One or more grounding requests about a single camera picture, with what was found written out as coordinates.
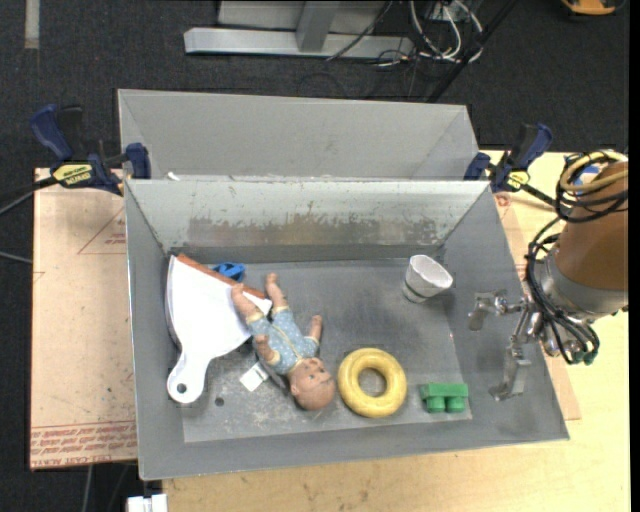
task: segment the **white paper tag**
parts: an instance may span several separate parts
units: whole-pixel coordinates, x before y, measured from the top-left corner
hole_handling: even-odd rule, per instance
[[[265,371],[260,363],[254,364],[249,370],[240,377],[240,382],[249,391],[253,392],[258,386],[269,378],[269,374]]]

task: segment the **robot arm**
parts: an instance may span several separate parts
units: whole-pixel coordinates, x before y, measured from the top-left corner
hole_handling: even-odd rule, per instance
[[[595,178],[584,183],[584,171],[594,168]],[[509,304],[503,292],[476,294],[471,330],[488,313],[521,315],[506,348],[504,380],[491,389],[496,400],[524,391],[527,345],[539,342],[568,364],[591,364],[600,346],[591,324],[628,307],[627,176],[620,153],[569,157],[556,187],[558,217],[529,244],[525,298]],[[559,233],[545,236],[561,222]]]

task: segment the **doll arm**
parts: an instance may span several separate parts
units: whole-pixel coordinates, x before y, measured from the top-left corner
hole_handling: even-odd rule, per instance
[[[269,346],[269,336],[259,334],[254,338],[256,351],[269,364],[275,364],[280,360],[280,354]]]

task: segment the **gray metal tray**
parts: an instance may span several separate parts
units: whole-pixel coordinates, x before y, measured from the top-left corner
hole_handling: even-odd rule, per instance
[[[125,202],[143,479],[567,437],[537,347],[522,397],[498,403],[488,392],[502,379],[515,319],[467,329],[476,291],[521,293],[486,184],[129,181]],[[352,350],[383,348],[407,373],[407,401],[398,413],[372,420],[339,397],[320,413],[302,411],[271,382],[249,393],[238,381],[255,362],[247,346],[214,360],[200,400],[178,406],[165,388],[177,358],[163,310],[171,252],[203,263],[246,263],[247,282],[256,287],[276,271],[301,326],[315,313],[324,316],[321,354],[331,371]],[[452,289],[424,304],[408,302],[400,291],[408,257],[417,253],[436,257],[454,276]],[[467,412],[427,413],[418,396],[427,381],[466,382]]]

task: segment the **blue clamp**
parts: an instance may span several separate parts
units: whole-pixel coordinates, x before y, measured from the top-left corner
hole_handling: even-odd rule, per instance
[[[81,118],[82,110],[79,107],[58,112],[56,105],[49,104],[29,119],[29,125],[35,137],[56,156],[56,163],[49,169],[52,184],[58,183],[65,188],[90,187],[121,195],[122,180],[111,171],[111,165],[125,161],[131,162],[134,178],[151,177],[147,150],[142,144],[129,144],[125,153],[106,160],[96,153],[83,154],[78,137]],[[60,122],[65,122],[65,128],[72,132],[70,135],[75,141],[75,148],[69,144],[60,128]]]
[[[551,146],[553,135],[545,125],[523,124],[520,127],[517,142],[505,151],[497,165],[490,163],[489,156],[478,153],[469,164],[464,179],[478,180],[484,171],[490,170],[491,190],[495,192],[515,192],[522,183],[528,181],[528,169],[533,161],[544,154]]]

